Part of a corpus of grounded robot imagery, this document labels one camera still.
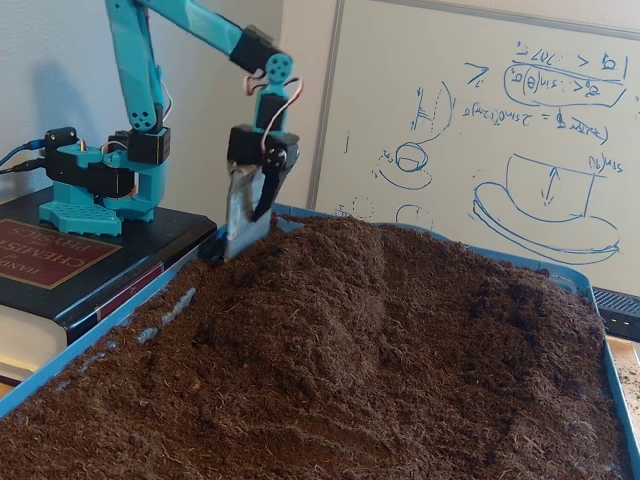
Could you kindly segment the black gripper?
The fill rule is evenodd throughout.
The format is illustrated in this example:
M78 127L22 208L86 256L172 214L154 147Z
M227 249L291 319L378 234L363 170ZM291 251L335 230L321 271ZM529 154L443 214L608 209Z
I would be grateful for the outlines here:
M295 134L276 132L264 135L249 125L231 129L227 149L227 162L231 167L226 213L226 260L252 248L269 234L270 209L284 179L297 161L298 152L299 137Z

